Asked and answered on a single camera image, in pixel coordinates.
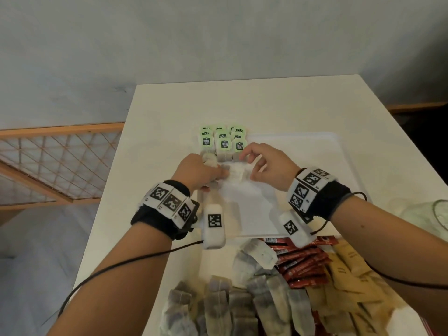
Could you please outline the person's left hand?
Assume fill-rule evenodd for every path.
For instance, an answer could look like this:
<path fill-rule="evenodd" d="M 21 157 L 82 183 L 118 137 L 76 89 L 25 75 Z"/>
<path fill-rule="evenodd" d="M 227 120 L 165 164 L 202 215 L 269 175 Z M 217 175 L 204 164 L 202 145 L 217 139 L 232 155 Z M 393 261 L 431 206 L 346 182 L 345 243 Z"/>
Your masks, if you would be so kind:
<path fill-rule="evenodd" d="M 171 180 L 185 185 L 190 193 L 194 191 L 210 192 L 207 181 L 207 166 L 202 162 L 198 154 L 189 154 L 182 159 Z"/>

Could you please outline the person's right hand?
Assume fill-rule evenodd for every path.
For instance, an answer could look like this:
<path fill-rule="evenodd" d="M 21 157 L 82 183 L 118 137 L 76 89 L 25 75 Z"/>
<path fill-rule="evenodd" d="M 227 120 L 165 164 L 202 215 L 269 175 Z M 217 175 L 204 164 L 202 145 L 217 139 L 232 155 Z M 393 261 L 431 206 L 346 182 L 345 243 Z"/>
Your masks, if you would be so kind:
<path fill-rule="evenodd" d="M 283 151 L 266 143 L 250 143 L 242 151 L 240 160 L 255 164 L 260 157 L 266 157 L 269 168 L 269 182 L 262 183 L 287 192 L 301 168 Z"/>

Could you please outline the white tea bag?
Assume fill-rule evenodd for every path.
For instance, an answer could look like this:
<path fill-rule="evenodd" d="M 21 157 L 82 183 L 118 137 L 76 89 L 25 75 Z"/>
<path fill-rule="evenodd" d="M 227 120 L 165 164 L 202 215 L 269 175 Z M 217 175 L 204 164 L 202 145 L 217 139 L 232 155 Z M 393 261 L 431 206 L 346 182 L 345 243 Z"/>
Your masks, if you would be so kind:
<path fill-rule="evenodd" d="M 227 162 L 220 164 L 221 169 L 228 171 L 228 175 L 222 181 L 239 184 L 250 180 L 254 165 L 245 162 Z"/>

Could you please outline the person's right forearm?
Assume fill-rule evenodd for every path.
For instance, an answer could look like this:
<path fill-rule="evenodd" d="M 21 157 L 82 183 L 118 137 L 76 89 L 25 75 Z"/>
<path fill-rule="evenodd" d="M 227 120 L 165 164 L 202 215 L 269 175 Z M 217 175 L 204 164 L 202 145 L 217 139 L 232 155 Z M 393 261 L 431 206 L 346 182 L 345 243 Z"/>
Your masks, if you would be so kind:
<path fill-rule="evenodd" d="M 355 196 L 331 222 L 411 308 L 448 336 L 448 242 Z"/>

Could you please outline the person's left forearm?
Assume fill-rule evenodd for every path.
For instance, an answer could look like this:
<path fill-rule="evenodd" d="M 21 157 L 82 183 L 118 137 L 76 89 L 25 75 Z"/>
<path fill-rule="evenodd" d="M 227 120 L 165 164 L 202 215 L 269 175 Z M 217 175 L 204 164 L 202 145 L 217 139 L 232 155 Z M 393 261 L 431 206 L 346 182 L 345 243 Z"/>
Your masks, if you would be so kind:
<path fill-rule="evenodd" d="M 94 272 L 122 261 L 171 250 L 172 239 L 134 224 Z M 156 300 L 168 254 L 131 262 L 84 284 L 47 336 L 141 336 Z"/>

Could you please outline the group of green label packets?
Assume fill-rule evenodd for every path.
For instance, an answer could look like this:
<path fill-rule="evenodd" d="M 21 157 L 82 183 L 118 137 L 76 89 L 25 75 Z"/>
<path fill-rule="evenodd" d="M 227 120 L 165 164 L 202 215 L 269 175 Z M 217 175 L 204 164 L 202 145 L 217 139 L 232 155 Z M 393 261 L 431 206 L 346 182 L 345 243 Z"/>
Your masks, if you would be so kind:
<path fill-rule="evenodd" d="M 214 124 L 197 131 L 199 154 L 205 158 L 215 156 L 221 162 L 240 162 L 240 155 L 248 145 L 245 126 Z"/>

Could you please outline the white plastic tray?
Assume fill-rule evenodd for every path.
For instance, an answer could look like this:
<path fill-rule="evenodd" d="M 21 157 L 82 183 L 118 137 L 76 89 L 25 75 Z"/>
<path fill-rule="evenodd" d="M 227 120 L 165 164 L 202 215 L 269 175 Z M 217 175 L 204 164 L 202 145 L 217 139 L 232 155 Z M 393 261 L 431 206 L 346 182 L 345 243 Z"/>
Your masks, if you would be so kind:
<path fill-rule="evenodd" d="M 370 200 L 339 136 L 334 133 L 252 133 L 247 135 L 247 141 L 280 149 L 302 168 L 317 166 L 336 176 L 352 192 L 363 192 Z M 221 181 L 205 193 L 201 201 L 204 205 L 222 206 L 228 240 L 281 237 L 275 223 L 281 214 L 291 209 L 284 193 L 250 180 L 239 184 Z"/>

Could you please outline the black wristband with marker tags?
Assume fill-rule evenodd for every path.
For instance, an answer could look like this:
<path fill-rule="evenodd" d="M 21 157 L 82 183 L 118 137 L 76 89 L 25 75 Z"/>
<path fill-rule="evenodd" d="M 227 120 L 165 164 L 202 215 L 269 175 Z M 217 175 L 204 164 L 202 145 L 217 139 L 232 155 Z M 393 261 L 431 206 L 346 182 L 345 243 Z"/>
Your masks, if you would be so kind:
<path fill-rule="evenodd" d="M 352 194 L 334 175 L 318 167 L 301 169 L 287 191 L 287 202 L 302 218 L 330 221 Z"/>
<path fill-rule="evenodd" d="M 200 206 L 190 195 L 179 181 L 157 183 L 142 198 L 130 224 L 144 223 L 173 241 L 184 239 L 198 220 Z"/>

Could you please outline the pile of red sachets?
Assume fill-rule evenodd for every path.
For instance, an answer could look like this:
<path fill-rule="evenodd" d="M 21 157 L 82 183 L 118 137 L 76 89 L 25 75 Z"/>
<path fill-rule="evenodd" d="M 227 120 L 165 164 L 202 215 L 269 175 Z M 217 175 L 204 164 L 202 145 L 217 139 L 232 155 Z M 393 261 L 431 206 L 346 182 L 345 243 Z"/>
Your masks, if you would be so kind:
<path fill-rule="evenodd" d="M 326 284 L 326 266 L 331 263 L 333 247 L 339 244 L 335 236 L 317 236 L 304 247 L 297 247 L 287 237 L 260 238 L 277 255 L 274 268 L 286 280 L 290 288 L 302 288 Z"/>

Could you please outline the pile of grey tea bags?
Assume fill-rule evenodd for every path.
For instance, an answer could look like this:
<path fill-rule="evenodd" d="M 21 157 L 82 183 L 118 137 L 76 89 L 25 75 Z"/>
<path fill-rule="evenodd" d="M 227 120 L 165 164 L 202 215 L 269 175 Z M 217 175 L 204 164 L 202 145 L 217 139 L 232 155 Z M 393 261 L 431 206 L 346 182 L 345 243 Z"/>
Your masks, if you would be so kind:
<path fill-rule="evenodd" d="M 315 336 L 305 289 L 292 289 L 273 262 L 277 238 L 252 239 L 235 255 L 232 278 L 181 280 L 169 291 L 160 336 Z"/>

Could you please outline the pile of brown sachets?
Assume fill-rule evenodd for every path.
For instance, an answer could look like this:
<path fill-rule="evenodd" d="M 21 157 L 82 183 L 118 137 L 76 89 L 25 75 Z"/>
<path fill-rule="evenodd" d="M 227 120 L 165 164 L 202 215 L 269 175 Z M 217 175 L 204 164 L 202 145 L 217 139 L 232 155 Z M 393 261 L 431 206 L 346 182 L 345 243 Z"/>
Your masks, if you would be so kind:
<path fill-rule="evenodd" d="M 306 287 L 319 327 L 331 336 L 389 336 L 394 312 L 408 304 L 346 240 L 327 254 L 326 283 Z"/>

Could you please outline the wooden lattice screen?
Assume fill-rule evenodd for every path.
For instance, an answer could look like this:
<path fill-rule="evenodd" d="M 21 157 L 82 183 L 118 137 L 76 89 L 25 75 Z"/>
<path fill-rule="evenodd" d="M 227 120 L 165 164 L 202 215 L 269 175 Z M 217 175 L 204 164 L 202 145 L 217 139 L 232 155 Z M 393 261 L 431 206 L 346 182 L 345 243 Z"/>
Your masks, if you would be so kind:
<path fill-rule="evenodd" d="M 0 130 L 0 212 L 99 203 L 124 125 Z"/>

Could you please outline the wooden baseboard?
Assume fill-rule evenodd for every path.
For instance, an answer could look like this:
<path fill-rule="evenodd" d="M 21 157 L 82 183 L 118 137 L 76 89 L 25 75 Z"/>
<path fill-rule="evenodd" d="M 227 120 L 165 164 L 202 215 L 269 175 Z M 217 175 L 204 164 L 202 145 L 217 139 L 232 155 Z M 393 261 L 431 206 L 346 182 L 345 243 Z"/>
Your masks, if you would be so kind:
<path fill-rule="evenodd" d="M 441 108 L 448 104 L 448 101 L 436 101 L 436 102 L 423 102 L 423 103 L 412 103 L 412 104 L 396 104 L 396 105 L 386 105 L 386 109 L 393 115 L 402 113 L 412 113 L 433 110 Z"/>

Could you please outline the clear glass jar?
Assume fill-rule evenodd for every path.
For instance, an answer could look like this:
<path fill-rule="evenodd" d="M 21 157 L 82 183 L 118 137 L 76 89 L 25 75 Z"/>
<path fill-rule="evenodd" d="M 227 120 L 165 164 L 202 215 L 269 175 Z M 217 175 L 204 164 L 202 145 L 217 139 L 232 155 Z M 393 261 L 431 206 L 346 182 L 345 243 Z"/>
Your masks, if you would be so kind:
<path fill-rule="evenodd" d="M 411 203 L 397 198 L 391 200 L 387 208 L 392 214 L 448 242 L 448 200 Z"/>

